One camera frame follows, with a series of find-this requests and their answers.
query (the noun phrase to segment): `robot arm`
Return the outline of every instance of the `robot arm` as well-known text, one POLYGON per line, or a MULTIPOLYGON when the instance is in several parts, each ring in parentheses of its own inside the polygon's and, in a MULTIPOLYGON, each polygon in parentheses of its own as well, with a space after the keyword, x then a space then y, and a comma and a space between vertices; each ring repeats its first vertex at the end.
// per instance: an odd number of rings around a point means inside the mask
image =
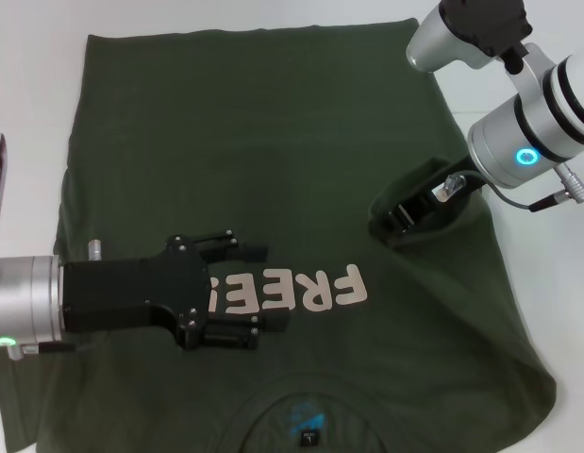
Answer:
MULTIPOLYGON (((0 205, 7 147, 0 134, 0 205)), ((232 231, 170 237, 154 257, 101 260, 99 241, 89 261, 55 257, 0 259, 0 346, 14 360, 24 354, 76 351, 69 334, 157 326, 184 350, 199 346, 254 349, 260 331, 283 331, 287 310, 243 316, 209 312, 209 265, 265 261, 265 246, 240 244, 232 231)))
POLYGON ((415 69, 435 72, 454 60, 481 69, 499 59, 518 94, 472 126, 470 158, 434 175, 378 220, 387 234, 436 225, 437 216, 484 184, 532 212, 584 202, 584 185, 566 163, 584 151, 584 52, 557 65, 537 45, 522 44, 531 32, 522 0, 442 0, 425 18, 407 49, 415 69), (551 169, 563 188, 531 205, 497 188, 519 187, 551 169))

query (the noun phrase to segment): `dark green t-shirt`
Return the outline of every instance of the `dark green t-shirt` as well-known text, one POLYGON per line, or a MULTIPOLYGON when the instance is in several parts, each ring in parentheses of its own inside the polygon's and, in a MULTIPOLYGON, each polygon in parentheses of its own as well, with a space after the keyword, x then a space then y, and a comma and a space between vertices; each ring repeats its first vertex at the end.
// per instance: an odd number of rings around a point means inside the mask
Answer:
POLYGON ((466 155, 434 77, 406 63, 415 29, 89 38, 56 251, 143 257, 233 229, 270 256, 211 266, 211 308, 291 323, 252 352, 185 353, 159 328, 21 363, 0 350, 10 451, 294 452, 313 429, 314 451, 489 453, 541 422, 555 383, 479 196, 409 243, 370 235, 431 158, 466 155))

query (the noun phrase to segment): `cable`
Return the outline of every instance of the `cable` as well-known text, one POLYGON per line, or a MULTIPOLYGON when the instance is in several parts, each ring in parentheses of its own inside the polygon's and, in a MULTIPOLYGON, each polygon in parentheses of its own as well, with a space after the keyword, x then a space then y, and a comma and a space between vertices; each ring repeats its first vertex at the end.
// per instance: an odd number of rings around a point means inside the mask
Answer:
POLYGON ((492 182, 490 182, 486 177, 484 177, 483 175, 481 175, 479 172, 474 172, 472 170, 465 170, 465 171, 462 171, 462 172, 454 173, 450 177, 458 177, 458 176, 469 176, 469 177, 475 177, 477 179, 480 179, 482 182, 484 182, 485 184, 487 184, 492 189, 492 191, 495 192, 495 194, 499 198, 501 198, 503 201, 505 201, 509 205, 512 205, 514 208, 518 208, 519 210, 530 210, 529 209, 529 206, 522 205, 520 203, 516 203, 515 201, 510 200, 509 198, 507 198, 505 195, 503 195, 501 193, 501 191, 497 188, 497 186, 495 186, 492 182))
POLYGON ((92 351, 97 346, 99 346, 103 341, 107 339, 110 332, 101 332, 98 338, 84 343, 84 344, 74 344, 67 342, 50 342, 50 343, 40 343, 38 344, 38 352, 41 354, 47 354, 51 352, 86 352, 92 351))

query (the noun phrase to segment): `white table surface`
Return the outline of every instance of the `white table surface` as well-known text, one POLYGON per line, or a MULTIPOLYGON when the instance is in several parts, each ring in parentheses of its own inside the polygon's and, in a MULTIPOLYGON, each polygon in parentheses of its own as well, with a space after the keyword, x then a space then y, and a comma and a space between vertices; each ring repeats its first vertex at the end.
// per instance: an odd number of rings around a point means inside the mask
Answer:
MULTIPOLYGON (((348 25, 422 20, 436 0, 0 0, 0 131, 9 168, 0 257, 51 253, 67 141, 79 96, 86 37, 348 25)), ((538 43, 561 61, 584 46, 584 0, 526 0, 538 43)), ((513 95, 500 64, 439 71, 464 133, 513 95)), ((584 179, 584 156, 573 165, 584 179)), ((554 192, 546 175, 511 195, 554 192)), ((559 383, 558 403, 509 453, 584 452, 584 205, 540 214, 488 196, 514 293, 532 341, 559 383)), ((0 419, 0 452, 4 438, 0 419)), ((30 447, 26 451, 35 451, 30 447)))

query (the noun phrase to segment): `black bracket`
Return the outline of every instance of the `black bracket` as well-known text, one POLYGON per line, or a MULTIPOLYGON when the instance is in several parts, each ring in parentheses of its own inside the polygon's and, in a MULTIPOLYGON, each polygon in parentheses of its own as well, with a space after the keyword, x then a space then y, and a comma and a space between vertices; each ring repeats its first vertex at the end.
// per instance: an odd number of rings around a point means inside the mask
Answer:
POLYGON ((439 12, 460 40, 502 57, 533 32, 523 0, 442 0, 439 12))
POLYGON ((288 310, 268 317, 209 313, 208 266, 224 260, 266 261, 268 248, 241 244, 228 230, 173 235, 155 257, 70 262, 63 269, 65 330, 84 333, 133 327, 167 328, 185 350, 216 345, 254 349, 261 331, 284 331, 288 310))

